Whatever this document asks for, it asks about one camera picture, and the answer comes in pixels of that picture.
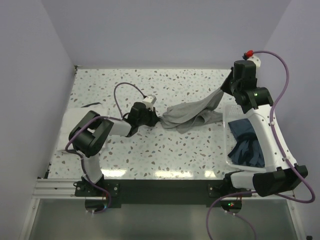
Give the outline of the grey tank top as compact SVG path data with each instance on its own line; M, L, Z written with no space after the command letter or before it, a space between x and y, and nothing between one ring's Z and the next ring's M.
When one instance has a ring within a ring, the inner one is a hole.
M216 108L224 93L217 89L207 97L196 102L183 102L167 108L160 117L164 129L176 129L180 134L188 132L194 127L201 127L223 120L223 114Z

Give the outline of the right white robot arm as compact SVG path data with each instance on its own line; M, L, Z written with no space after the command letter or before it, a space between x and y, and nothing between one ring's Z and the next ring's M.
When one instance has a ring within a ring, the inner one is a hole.
M283 138L270 92L257 86L256 64L237 60L221 86L235 98L255 131L264 157L264 171L242 170L228 173L223 192L230 197L241 189L256 191L261 197L294 190L308 176L307 167L298 165Z

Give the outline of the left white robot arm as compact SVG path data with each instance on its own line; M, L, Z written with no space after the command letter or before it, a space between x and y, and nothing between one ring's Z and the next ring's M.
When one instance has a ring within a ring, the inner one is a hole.
M152 103L135 102L126 117L118 119L102 116L90 110L73 128L68 136L65 151L78 155L87 182L86 191L92 196L99 196L104 190L103 173L100 168L99 152L108 136L130 138L141 126L154 127L160 121Z

